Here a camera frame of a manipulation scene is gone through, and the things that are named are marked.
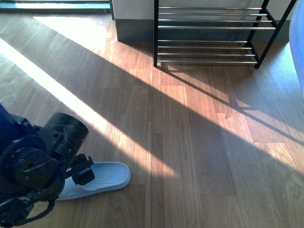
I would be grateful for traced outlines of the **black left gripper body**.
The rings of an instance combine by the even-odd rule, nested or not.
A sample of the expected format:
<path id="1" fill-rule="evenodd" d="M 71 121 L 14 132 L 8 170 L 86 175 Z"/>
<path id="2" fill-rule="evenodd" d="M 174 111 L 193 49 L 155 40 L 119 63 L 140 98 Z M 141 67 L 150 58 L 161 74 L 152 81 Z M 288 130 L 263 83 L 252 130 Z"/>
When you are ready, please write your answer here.
<path id="1" fill-rule="evenodd" d="M 0 211 L 55 200 L 65 180 L 85 185 L 94 179 L 90 157 L 78 154 L 88 134 L 79 120 L 55 113 L 43 126 L 0 114 Z"/>

